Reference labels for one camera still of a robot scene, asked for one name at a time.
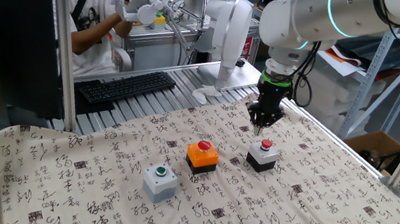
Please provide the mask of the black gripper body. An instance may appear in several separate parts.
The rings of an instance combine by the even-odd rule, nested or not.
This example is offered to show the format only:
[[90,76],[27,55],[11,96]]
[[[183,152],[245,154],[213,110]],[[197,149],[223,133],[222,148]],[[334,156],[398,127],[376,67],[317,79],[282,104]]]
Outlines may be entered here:
[[292,93],[291,83],[270,83],[268,81],[259,82],[258,103],[261,111],[278,110],[283,98]]

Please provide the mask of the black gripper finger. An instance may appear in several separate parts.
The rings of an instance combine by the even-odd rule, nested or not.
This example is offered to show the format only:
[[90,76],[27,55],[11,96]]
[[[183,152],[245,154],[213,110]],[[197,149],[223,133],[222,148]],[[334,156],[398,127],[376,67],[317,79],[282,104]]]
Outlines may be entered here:
[[253,124],[254,135],[259,136],[265,128],[264,112],[262,111],[260,102],[247,103],[250,122]]
[[272,126],[275,122],[279,121],[285,115],[284,110],[280,106],[263,107],[265,128]]

